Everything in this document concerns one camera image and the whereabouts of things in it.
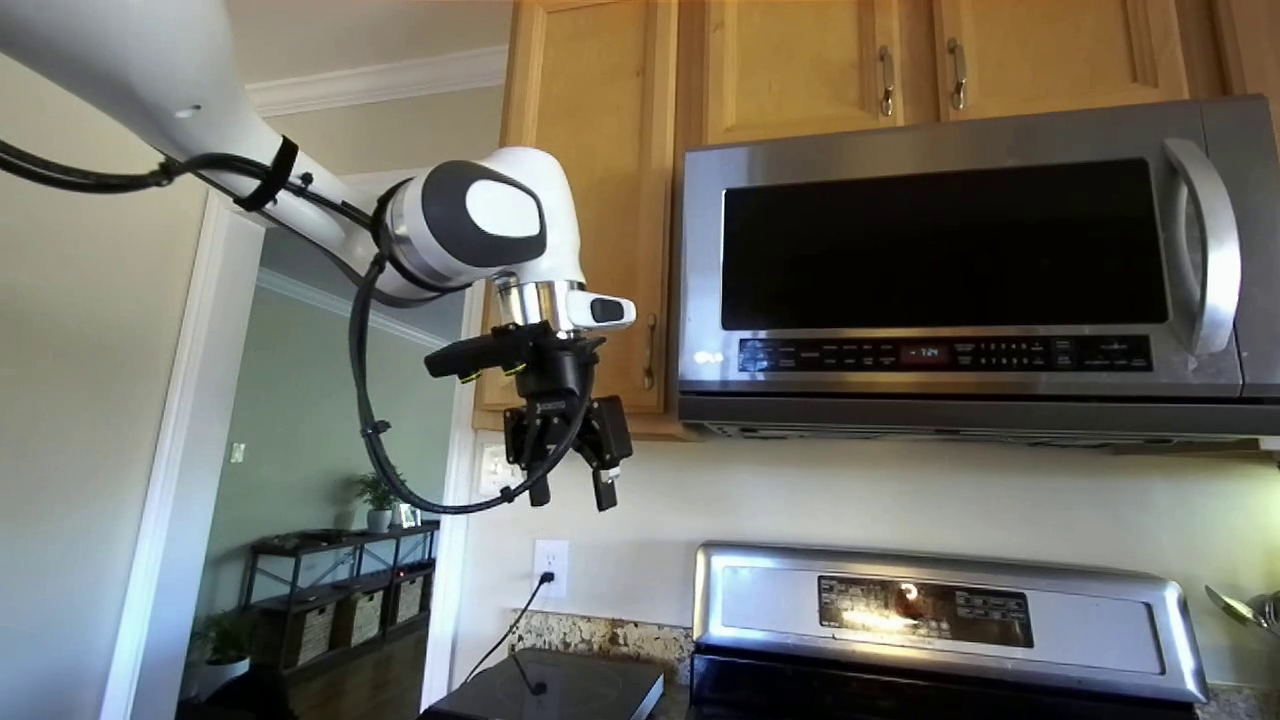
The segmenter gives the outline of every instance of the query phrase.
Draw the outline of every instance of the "electrical outlet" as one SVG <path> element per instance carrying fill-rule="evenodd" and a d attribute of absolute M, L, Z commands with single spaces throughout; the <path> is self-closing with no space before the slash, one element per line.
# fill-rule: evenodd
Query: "electrical outlet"
<path fill-rule="evenodd" d="M 568 541 L 534 541 L 534 587 L 547 571 L 556 573 L 556 579 L 538 597 L 564 597 L 568 593 Z"/>
<path fill-rule="evenodd" d="M 486 445 L 480 455 L 480 479 L 476 480 L 476 495 L 481 498 L 498 497 L 504 487 L 516 487 L 524 482 L 520 468 L 507 462 L 507 447 Z"/>

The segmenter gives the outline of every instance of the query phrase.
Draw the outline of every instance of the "black cooktop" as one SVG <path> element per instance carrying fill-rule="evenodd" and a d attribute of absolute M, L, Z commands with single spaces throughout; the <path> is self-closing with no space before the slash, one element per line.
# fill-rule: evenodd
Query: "black cooktop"
<path fill-rule="evenodd" d="M 655 665 L 521 650 L 419 720 L 641 720 L 662 688 Z"/>
<path fill-rule="evenodd" d="M 1194 720 L 1189 703 L 700 647 L 686 720 Z"/>

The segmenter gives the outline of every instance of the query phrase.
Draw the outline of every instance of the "stainless steel microwave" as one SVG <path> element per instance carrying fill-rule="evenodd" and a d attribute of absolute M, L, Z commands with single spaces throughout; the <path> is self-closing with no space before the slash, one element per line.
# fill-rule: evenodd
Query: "stainless steel microwave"
<path fill-rule="evenodd" d="M 680 414 L 1280 436 L 1265 99 L 694 150 Z"/>

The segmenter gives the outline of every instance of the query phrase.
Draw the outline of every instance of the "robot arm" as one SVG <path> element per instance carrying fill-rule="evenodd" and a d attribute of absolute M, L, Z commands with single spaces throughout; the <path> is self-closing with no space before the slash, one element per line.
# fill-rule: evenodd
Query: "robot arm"
<path fill-rule="evenodd" d="M 291 143 L 253 110 L 234 70 L 221 0 L 4 0 L 0 53 L 173 160 L 234 155 L 279 169 L 330 204 L 375 210 L 305 152 L 289 152 Z M 223 170 L 201 177 L 242 202 L 265 183 Z M 366 316 L 371 300 L 412 306 L 494 279 L 504 325 L 434 354 L 428 369 L 463 379 L 489 366 L 515 374 L 526 407 L 507 414 L 508 457 L 526 470 L 536 468 L 526 480 L 534 503 L 549 500 L 545 473 L 573 448 L 596 470 L 600 509 L 612 505 L 612 479 L 618 461 L 631 454 L 630 437 L 616 397 L 589 397 L 602 341 L 582 332 L 626 327 L 635 320 L 635 306 L 586 291 L 573 200 L 554 158 L 506 147 L 479 161 L 443 163 L 380 199 L 383 211 L 374 217 L 381 224 L 369 228 L 375 237 L 303 197 L 266 195 L 257 211 L 319 246 L 353 282 L 370 283 L 362 282 L 357 293 L 357 305 L 367 293 Z M 362 347 L 357 359 L 353 346 L 352 356 L 370 457 L 407 498 L 411 491 L 397 488 L 376 439 L 385 423 L 371 420 Z M 572 434 L 564 433 L 567 427 Z"/>

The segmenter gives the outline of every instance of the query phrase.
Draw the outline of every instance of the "stainless steel stove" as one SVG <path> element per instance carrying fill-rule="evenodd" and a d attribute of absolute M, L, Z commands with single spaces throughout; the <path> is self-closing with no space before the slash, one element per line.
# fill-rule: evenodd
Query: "stainless steel stove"
<path fill-rule="evenodd" d="M 1181 588 L 1069 566 L 785 547 L 698 553 L 690 720 L 1194 719 Z"/>

